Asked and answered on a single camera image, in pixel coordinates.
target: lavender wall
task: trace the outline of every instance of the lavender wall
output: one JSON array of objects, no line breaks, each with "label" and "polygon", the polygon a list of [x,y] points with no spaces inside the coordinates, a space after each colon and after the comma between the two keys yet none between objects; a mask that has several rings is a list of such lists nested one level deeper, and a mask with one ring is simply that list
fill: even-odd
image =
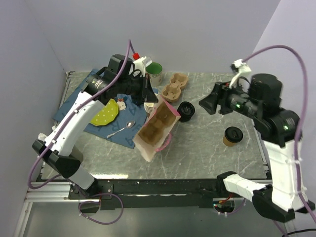
[{"label": "lavender wall", "polygon": [[32,142],[50,131],[65,72],[24,1],[1,1],[0,32],[0,236],[10,237],[36,159]]},{"label": "lavender wall", "polygon": [[166,71],[230,72],[252,52],[279,0],[26,0],[66,71],[139,53]]},{"label": "lavender wall", "polygon": [[[286,44],[303,57],[309,76],[309,106],[303,127],[302,170],[307,195],[316,202],[316,1],[283,0],[277,7],[255,51],[273,44]],[[302,72],[295,57],[284,49],[274,49],[249,61],[254,73],[266,72],[276,75],[283,82],[282,106],[300,114],[302,109]],[[295,228],[315,228],[309,215],[297,214]],[[303,236],[315,236],[306,233]]]}]

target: red wire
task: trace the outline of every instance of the red wire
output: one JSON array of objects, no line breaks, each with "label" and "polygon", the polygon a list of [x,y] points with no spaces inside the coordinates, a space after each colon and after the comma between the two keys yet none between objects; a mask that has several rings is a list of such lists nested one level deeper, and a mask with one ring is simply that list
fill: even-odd
[{"label": "red wire", "polygon": [[226,203],[229,199],[231,199],[232,196],[233,196],[233,193],[229,194],[229,196],[228,196],[227,199],[225,199],[224,201],[219,201],[219,203],[220,203],[221,205],[223,205],[223,204]]}]

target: black lid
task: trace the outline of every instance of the black lid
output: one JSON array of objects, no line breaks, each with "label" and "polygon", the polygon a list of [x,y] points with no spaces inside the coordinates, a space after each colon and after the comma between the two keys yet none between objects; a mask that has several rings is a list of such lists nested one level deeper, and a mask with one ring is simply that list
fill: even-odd
[{"label": "black lid", "polygon": [[228,141],[237,143],[243,138],[242,131],[237,127],[229,127],[225,130],[225,137]]},{"label": "black lid", "polygon": [[194,115],[196,110],[193,104],[191,104],[190,102],[184,101],[179,105],[177,111],[181,116],[179,121],[186,122],[191,119],[191,117]]}]

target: green cup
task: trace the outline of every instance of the green cup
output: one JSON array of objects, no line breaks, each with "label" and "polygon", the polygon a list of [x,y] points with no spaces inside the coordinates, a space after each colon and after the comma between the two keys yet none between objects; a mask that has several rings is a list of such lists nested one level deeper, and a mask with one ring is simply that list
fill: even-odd
[{"label": "green cup", "polygon": [[150,84],[155,87],[159,86],[162,82],[162,66],[159,63],[152,62],[146,67],[146,72],[149,75]]}]

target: brown cup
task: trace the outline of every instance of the brown cup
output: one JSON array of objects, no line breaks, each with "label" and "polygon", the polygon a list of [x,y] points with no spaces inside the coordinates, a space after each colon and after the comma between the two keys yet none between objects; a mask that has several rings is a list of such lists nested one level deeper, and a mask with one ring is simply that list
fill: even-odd
[{"label": "brown cup", "polygon": [[232,147],[243,139],[242,131],[237,127],[229,127],[225,130],[223,143],[225,146]]}]

